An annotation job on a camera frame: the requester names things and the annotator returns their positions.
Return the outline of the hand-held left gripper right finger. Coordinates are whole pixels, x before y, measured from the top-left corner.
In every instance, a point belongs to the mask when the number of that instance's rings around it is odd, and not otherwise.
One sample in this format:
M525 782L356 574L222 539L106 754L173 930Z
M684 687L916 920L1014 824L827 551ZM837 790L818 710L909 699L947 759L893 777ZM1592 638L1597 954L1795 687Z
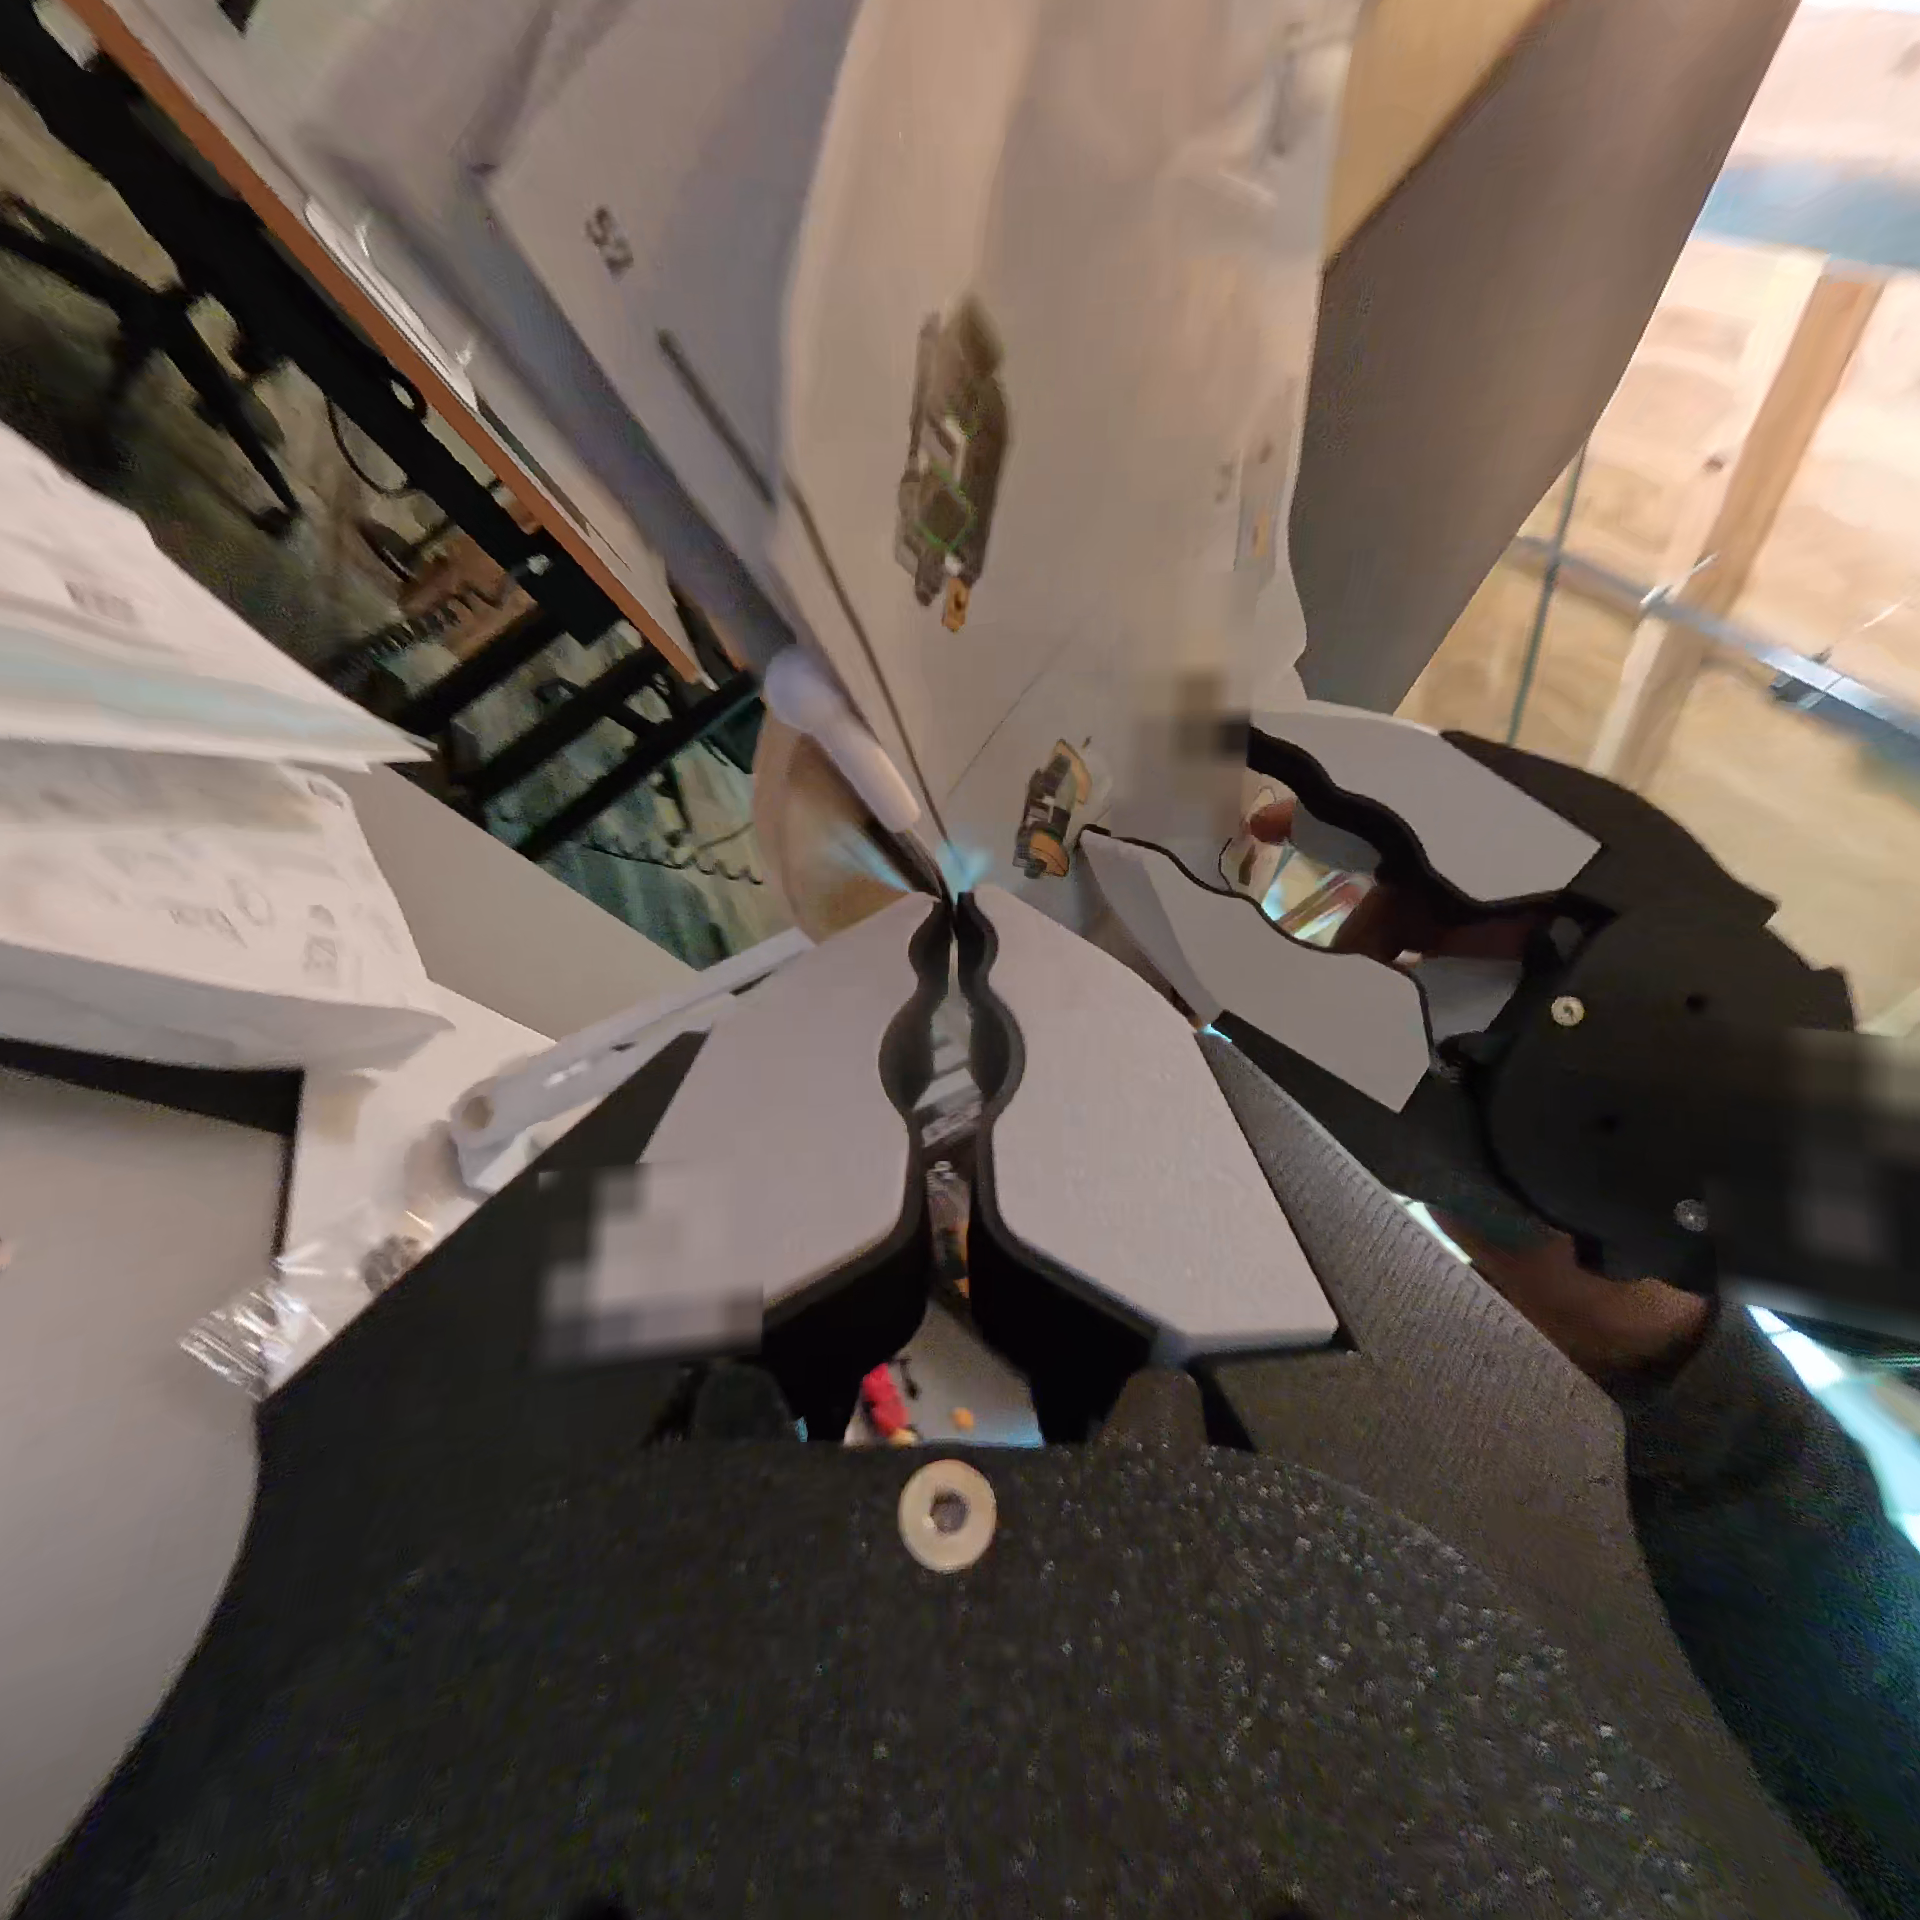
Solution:
M1340 1318L1189 1019L1005 891L955 908L981 1092L975 1330L1076 1446L1149 1369L1327 1353Z

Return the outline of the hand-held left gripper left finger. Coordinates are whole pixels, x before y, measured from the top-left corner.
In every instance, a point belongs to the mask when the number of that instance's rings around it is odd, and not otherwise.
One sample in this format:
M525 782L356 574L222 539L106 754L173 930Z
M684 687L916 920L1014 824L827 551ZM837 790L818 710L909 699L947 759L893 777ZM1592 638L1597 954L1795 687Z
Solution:
M808 1439L928 1308L916 1106L950 913L901 897L748 992L696 1048L637 1161L637 1343L748 1353Z

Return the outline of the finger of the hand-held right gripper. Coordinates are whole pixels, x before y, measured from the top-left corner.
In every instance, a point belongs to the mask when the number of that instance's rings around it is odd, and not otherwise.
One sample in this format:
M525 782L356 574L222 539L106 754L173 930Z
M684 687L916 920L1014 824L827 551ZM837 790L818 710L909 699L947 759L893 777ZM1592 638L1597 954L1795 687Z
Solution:
M1413 976L1295 942L1163 848L1090 831L1078 852L1126 938L1207 1025L1237 1019L1379 1108L1405 1111L1432 1058Z
M1408 872L1475 908L1559 897L1600 852L1588 833L1397 715L1252 712L1246 761L1288 791L1288 838L1307 858L1375 878Z

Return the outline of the lego instruction booklet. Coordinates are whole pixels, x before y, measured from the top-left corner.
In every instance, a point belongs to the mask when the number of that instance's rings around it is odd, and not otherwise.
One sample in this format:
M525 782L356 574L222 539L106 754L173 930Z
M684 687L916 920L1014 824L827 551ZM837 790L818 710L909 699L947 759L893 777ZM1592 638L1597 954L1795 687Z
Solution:
M294 112L952 888L1202 872L1304 648L1286 513L1355 4L381 4Z

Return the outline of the person's right forearm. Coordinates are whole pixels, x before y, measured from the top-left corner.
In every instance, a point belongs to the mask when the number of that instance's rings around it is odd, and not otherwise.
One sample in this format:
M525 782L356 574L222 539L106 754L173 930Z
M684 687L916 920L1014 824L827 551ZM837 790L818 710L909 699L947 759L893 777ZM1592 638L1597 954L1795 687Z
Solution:
M1771 1801L1860 1915L1915 1918L1918 1558L1858 1442L1740 1303L1436 1219L1618 1407L1652 1586Z

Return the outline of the person's right hand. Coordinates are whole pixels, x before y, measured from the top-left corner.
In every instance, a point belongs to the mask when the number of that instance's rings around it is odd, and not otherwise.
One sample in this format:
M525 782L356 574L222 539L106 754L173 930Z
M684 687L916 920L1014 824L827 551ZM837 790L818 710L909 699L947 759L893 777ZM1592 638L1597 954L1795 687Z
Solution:
M1520 960L1530 938L1524 916L1460 920L1448 902L1379 878L1334 928L1334 954L1362 954L1408 970L1415 958L1452 955L1487 962Z

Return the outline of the clear plastic parts bag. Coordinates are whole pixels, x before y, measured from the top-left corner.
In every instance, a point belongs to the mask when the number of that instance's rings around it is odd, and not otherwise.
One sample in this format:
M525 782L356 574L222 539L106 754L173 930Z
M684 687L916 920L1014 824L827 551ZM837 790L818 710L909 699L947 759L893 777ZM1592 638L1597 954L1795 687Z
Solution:
M259 1407L338 1336L342 1298L324 1271L279 1258L260 1281L204 1313L175 1347Z

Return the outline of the wooden-edged background desk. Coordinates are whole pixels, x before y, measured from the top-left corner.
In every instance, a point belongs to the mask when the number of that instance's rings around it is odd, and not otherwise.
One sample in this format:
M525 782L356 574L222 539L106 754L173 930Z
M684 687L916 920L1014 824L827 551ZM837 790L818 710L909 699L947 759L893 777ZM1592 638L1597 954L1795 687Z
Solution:
M600 724L620 730L624 754L549 818L524 827L511 846L543 862L591 841L597 826L674 761L746 719L760 715L754 676L735 671L712 687L695 683L696 657L615 588L610 569L587 559L584 538L560 529L560 507L538 487L504 442L456 399L419 348L403 342L374 305L349 288L346 271L294 214L268 211L262 183L242 186L244 164L220 170L216 135L195 145L187 107L164 104L162 86L142 66L128 32L95 32L99 50L69 55L36 4L3 4L3 66L48 134L124 201L136 227L183 274L178 295L135 295L125 273L106 268L75 246L54 243L26 214L5 216L5 252L62 273L86 295L107 294L117 313L143 313L135 335L166 353L208 406L215 423L260 473L277 507L256 516L288 532L298 496L254 430L235 378L187 316L190 295L215 300L242 336L271 361L286 361L351 420L398 470L405 496L442 510L501 572L509 610L501 635L476 657L413 694L398 720L437 745L452 720L499 691L556 640L600 640L616 622L640 638L590 683L550 704L539 720L471 770L452 775L455 810L483 826L486 810L557 761Z

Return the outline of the pale wooden post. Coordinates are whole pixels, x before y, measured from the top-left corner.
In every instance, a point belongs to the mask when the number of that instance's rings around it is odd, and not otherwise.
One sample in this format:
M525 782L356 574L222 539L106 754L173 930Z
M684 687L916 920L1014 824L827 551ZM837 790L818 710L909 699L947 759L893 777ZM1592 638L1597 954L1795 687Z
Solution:
M1765 394L1732 451L1709 470L1704 504L1690 513L1639 612L1587 759L1590 774L1629 790L1656 775L1885 287L1883 271L1839 258L1820 265Z

